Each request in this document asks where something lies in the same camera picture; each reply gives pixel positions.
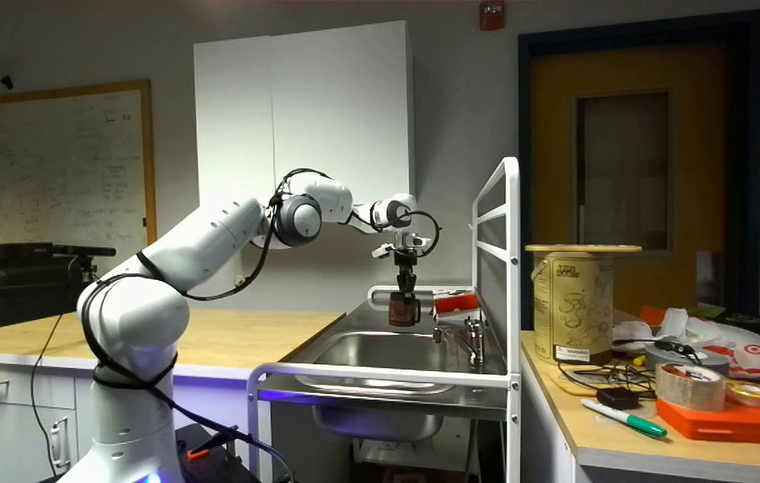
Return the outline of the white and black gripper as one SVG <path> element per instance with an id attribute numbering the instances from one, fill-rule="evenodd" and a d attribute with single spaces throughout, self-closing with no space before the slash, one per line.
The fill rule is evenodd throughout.
<path id="1" fill-rule="evenodd" d="M 431 252 L 431 241 L 410 234 L 410 230 L 400 230 L 392 241 L 383 241 L 372 250 L 372 258 L 389 258 L 397 265 L 397 293 L 400 296 L 410 296 L 415 288 L 415 264 L 422 258 L 426 258 Z"/>

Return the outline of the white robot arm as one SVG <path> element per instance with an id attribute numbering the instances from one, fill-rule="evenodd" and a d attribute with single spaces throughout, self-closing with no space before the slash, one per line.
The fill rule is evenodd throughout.
<path id="1" fill-rule="evenodd" d="M 160 240 L 93 280 L 74 304 L 87 351 L 95 426 L 90 449 L 58 483 L 185 483 L 185 452 L 175 414 L 208 429 L 197 452 L 243 439 L 172 401 L 176 340 L 189 304 L 205 304 L 196 288 L 212 280 L 247 244 L 260 248 L 255 268 L 213 300 L 240 293 L 263 272 L 274 248 L 297 248 L 325 226 L 359 234 L 404 230 L 419 215 L 410 194 L 357 203 L 352 190 L 320 170 L 289 170 L 266 202 L 216 199 L 196 206 Z"/>

